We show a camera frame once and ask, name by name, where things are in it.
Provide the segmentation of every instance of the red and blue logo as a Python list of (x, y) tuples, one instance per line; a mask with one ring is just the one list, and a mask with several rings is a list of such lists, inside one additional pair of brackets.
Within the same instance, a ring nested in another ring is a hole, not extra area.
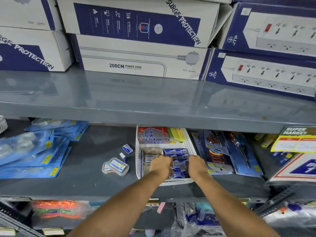
[(149, 25), (148, 23), (140, 23), (140, 32), (148, 33)]

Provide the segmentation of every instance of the hand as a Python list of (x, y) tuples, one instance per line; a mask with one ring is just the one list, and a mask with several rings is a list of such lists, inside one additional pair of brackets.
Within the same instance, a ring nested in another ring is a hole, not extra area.
[(159, 155), (152, 159), (149, 172), (157, 174), (161, 178), (161, 182), (163, 182), (172, 174), (172, 169), (170, 169), (172, 164), (173, 159), (170, 156)]
[(199, 181), (201, 177), (211, 178), (204, 159), (199, 155), (189, 156), (189, 175), (195, 182)]

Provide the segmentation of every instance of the forearm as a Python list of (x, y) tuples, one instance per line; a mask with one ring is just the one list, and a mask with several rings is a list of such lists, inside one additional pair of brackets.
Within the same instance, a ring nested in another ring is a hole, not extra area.
[(196, 180), (196, 183), (211, 203), (227, 237), (279, 237), (264, 220), (226, 191), (211, 176), (203, 175)]
[(162, 181), (155, 173), (145, 175), (111, 197), (74, 229), (69, 237), (128, 236), (149, 198)]

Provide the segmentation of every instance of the power outlet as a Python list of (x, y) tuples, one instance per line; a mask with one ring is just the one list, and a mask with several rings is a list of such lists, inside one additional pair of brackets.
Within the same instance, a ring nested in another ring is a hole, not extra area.
[(264, 50), (316, 56), (316, 19), (284, 16), (268, 17), (259, 32), (256, 47)]
[(256, 60), (249, 62), (240, 60), (234, 68), (232, 82), (315, 96), (316, 69)]

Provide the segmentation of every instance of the power strip box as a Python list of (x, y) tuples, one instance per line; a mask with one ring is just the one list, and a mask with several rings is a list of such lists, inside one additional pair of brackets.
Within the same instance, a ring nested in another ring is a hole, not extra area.
[(213, 47), (204, 80), (315, 101), (316, 63)]
[(232, 12), (198, 0), (57, 0), (67, 33), (206, 48)]
[(63, 29), (56, 0), (1, 0), (0, 26)]
[(72, 35), (80, 67), (130, 75), (202, 79), (211, 50), (86, 35)]
[(292, 6), (292, 7), (316, 7), (316, 0), (233, 0), (237, 2), (251, 2), (270, 5)]
[(316, 9), (236, 3), (218, 47), (316, 61)]
[(64, 32), (0, 27), (0, 70), (65, 71), (72, 63)]

